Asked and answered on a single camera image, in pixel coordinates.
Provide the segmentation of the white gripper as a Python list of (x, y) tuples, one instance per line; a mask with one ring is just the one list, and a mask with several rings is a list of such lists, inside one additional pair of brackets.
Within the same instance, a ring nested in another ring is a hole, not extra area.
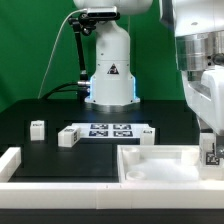
[(200, 132), (217, 134), (215, 155), (224, 159), (224, 67), (181, 75), (186, 102), (198, 117)]

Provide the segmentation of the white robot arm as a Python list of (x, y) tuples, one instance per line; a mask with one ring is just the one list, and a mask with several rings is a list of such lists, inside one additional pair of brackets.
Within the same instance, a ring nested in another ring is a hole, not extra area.
[[(130, 74), (130, 37), (119, 28), (121, 15), (146, 12), (153, 0), (73, 0), (83, 33), (97, 32), (96, 71), (86, 102), (109, 109), (137, 101)], [(159, 0), (160, 20), (175, 36), (176, 63), (188, 106), (212, 148), (224, 158), (224, 0)]]

